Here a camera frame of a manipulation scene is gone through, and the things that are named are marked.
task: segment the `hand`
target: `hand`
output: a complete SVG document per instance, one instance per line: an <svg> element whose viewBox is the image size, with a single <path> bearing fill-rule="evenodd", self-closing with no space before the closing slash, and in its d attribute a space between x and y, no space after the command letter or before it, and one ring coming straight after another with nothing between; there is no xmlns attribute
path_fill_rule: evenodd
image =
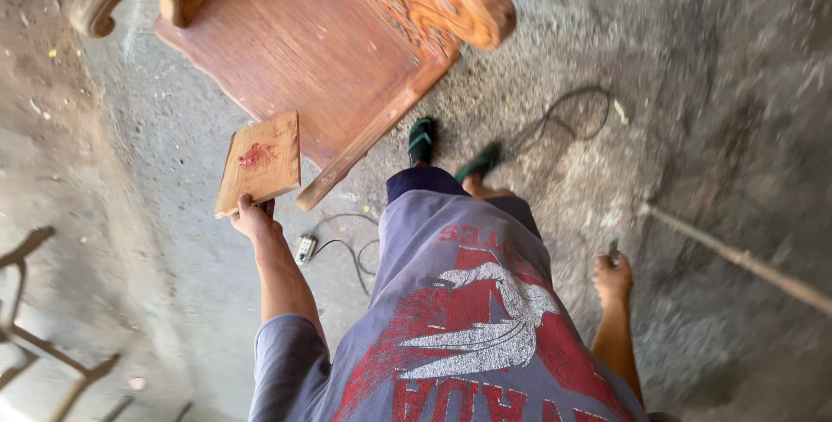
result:
<svg viewBox="0 0 832 422"><path fill-rule="evenodd" d="M598 253L595 257L595 275L592 282L601 298L601 307L607 308L611 305L630 304L630 290L632 289L632 271L630 260L622 253L616 254L618 267L612 267L610 258Z"/></svg>
<svg viewBox="0 0 832 422"><path fill-rule="evenodd" d="M231 215L231 225L251 241L267 240L271 237L283 238L283 226L272 219L275 214L275 201L267 201L265 211L251 205L251 196L242 195L237 200L239 211Z"/></svg>

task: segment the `graphic print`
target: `graphic print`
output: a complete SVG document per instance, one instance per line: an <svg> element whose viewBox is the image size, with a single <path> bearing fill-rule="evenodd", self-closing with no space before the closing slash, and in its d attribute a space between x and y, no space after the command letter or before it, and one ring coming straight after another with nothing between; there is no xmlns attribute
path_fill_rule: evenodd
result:
<svg viewBox="0 0 832 422"><path fill-rule="evenodd" d="M552 296L540 286L529 285L497 263L475 269L452 269L439 279L456 289L475 280L494 279L511 320L500 323L473 323L464 331L430 334L400 343L403 347L420 347L444 351L463 351L435 360L399 374L401 379L437 378L500 370L514 365L526 366L535 354L536 330L546 312L558 313Z"/></svg>
<svg viewBox="0 0 832 422"><path fill-rule="evenodd" d="M457 247L453 269L396 301L332 420L357 415L365 401L389 404L391 384L397 422L470 422L475 412L494 421L633 420L598 375L551 286L498 236L471 225L442 229L442 247ZM504 387L529 371L550 375L551 388L530 389L522 380ZM369 402L376 391L381 399Z"/></svg>

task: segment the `electrical power strip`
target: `electrical power strip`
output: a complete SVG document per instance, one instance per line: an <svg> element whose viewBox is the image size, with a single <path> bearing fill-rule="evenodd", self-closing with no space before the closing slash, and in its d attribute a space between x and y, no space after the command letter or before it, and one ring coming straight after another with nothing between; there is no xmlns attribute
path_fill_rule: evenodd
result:
<svg viewBox="0 0 832 422"><path fill-rule="evenodd" d="M318 245L318 239L314 236L304 234L298 237L298 245L295 247L295 263L301 265L311 260L316 245Z"/></svg>

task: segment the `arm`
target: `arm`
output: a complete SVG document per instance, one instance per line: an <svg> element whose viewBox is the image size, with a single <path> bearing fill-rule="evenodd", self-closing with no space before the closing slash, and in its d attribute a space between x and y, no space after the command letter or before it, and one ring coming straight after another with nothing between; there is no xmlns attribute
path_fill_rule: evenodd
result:
<svg viewBox="0 0 832 422"><path fill-rule="evenodd" d="M297 313L312 321L326 342L312 291L286 244L283 227L272 220L274 203L269 213L251 205L249 195L240 196L237 203L240 211L231 216L231 225L249 237L255 248L263 323L277 315Z"/></svg>
<svg viewBox="0 0 832 422"><path fill-rule="evenodd" d="M627 382L641 407L644 407L630 335L632 271L626 256L618 253L617 259L618 267L615 268L607 255L600 254L595 259L592 281L601 298L604 314L595 334L592 353Z"/></svg>

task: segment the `dirt floor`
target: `dirt floor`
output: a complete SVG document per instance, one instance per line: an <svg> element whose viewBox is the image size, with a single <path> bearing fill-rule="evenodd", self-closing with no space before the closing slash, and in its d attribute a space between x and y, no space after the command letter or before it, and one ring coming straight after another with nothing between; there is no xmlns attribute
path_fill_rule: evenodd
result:
<svg viewBox="0 0 832 422"><path fill-rule="evenodd" d="M97 419L123 395L136 402L119 420L173 420L189 400L186 420L244 420L257 276L250 247L211 209L228 137L250 118L155 39L157 0L126 0L110 37L80 43L69 0L0 2L0 251L39 225L58 232L32 258L22 325L89 364L124 355L71 420ZM832 0L514 2L505 44L464 48L318 209L279 200L289 242L330 214L377 217L407 128L431 115L450 171L489 140L512 143L490 181L532 205L585 342L600 318L589 259L621 237L650 410L832 420L832 321L636 215L649 198L832 294ZM586 85L608 89L629 124L613 110L591 140L552 125L517 149L522 129ZM568 101L556 115L587 135L603 104ZM362 221L320 234L375 238ZM366 298L345 251L327 253L304 272L335 349ZM128 387L137 376L144 390ZM44 419L67 382L38 364L0 393L0 419Z"/></svg>

